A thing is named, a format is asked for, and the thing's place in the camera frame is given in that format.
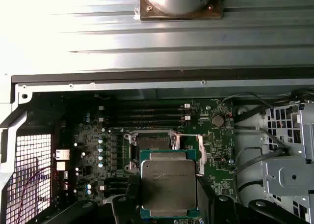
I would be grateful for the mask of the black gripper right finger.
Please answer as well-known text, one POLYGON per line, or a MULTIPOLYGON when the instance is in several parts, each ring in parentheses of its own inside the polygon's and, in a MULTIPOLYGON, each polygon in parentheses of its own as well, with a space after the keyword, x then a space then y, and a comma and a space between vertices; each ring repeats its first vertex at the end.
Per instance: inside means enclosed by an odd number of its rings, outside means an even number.
POLYGON ((245 207, 232 198, 217 195, 209 180, 197 177, 197 202, 204 224, 305 224, 306 221, 278 205, 263 199, 245 207))

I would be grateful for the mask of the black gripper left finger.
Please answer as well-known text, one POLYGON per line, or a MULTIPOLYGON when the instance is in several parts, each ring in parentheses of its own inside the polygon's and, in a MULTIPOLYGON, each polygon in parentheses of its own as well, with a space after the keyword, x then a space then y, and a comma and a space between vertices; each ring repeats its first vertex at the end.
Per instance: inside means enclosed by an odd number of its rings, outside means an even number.
POLYGON ((110 196, 99 206, 91 200, 80 200, 63 210, 43 217, 36 217, 35 224, 140 224, 141 216, 136 208, 140 190, 140 178, 132 176, 124 195, 110 196))

